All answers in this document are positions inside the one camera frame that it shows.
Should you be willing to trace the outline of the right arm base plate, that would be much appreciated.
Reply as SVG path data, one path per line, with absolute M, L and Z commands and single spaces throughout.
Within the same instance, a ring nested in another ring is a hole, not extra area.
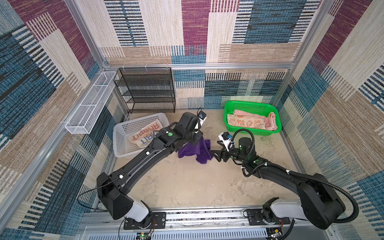
M 269 209 L 246 209 L 243 211 L 243 216 L 248 219 L 250 226 L 288 226 L 291 223 L 289 218 L 278 218 Z

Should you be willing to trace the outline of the pink towel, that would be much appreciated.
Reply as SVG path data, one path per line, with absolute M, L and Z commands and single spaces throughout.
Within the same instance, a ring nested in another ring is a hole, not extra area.
M 235 110 L 233 114 L 231 115 L 246 115 L 246 116 L 251 116 L 251 115 L 257 115 L 257 114 L 251 114 L 248 112 L 240 111 L 240 110 Z M 276 123 L 276 115 L 275 113 L 271 112 L 267 117 L 265 117 L 265 129 L 267 131 L 276 131 L 278 129 L 277 123 Z

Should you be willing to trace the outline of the green plastic basket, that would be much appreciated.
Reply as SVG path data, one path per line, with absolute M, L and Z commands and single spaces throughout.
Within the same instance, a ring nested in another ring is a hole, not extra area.
M 247 129 L 257 136 L 270 136 L 282 130 L 277 108 L 263 103 L 229 101 L 224 121 L 230 132 Z

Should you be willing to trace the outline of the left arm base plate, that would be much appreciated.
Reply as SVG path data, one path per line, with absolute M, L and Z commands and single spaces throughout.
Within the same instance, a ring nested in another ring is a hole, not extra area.
M 134 219 L 126 218 L 124 222 L 124 230 L 150 230 L 164 229 L 166 226 L 166 212 L 150 212 L 150 214 L 141 222 Z

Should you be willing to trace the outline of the orange patterned towel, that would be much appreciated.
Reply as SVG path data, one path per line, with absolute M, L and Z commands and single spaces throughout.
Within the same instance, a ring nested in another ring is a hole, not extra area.
M 231 115 L 227 114 L 227 123 L 232 127 L 264 130 L 265 117 L 259 115 Z

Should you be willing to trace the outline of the white plastic laundry basket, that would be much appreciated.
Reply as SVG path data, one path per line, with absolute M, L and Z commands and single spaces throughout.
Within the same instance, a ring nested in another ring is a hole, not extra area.
M 137 133 L 151 122 L 159 120 L 164 127 L 169 125 L 168 118 L 164 113 L 157 113 L 145 117 L 129 120 L 114 126 L 113 149 L 117 158 L 133 158 L 144 148 L 129 142 L 128 137 Z

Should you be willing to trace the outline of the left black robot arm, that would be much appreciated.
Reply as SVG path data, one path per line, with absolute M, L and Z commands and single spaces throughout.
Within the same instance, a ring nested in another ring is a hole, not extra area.
M 138 223 L 150 221 L 151 210 L 129 196 L 138 180 L 160 160 L 177 152 L 185 144 L 196 145 L 203 136 L 201 127 L 207 115 L 185 112 L 178 122 L 156 131 L 152 142 L 136 157 L 111 174 L 97 177 L 97 196 L 114 220 L 129 218 Z

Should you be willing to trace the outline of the purple towel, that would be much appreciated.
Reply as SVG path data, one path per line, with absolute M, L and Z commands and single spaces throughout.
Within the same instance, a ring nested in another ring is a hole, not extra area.
M 196 156 L 196 161 L 200 164 L 206 164 L 208 160 L 211 160 L 214 156 L 210 152 L 211 150 L 211 141 L 205 140 L 203 137 L 200 141 L 193 145 L 192 143 L 188 143 L 183 146 L 178 151 L 178 157 L 181 159 L 183 157 L 191 157 Z

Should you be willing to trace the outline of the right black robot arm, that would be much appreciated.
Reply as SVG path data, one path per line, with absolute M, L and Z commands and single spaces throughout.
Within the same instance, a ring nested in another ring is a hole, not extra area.
M 265 222 L 274 223 L 278 219 L 295 218 L 306 220 L 319 229 L 327 229 L 333 223 L 340 223 L 340 216 L 346 206 L 320 174 L 313 176 L 292 172 L 280 165 L 260 157 L 251 148 L 250 138 L 241 138 L 237 148 L 212 150 L 211 154 L 219 162 L 229 159 L 244 164 L 247 175 L 272 181 L 298 195 L 296 200 L 274 197 L 268 200 L 261 211 Z

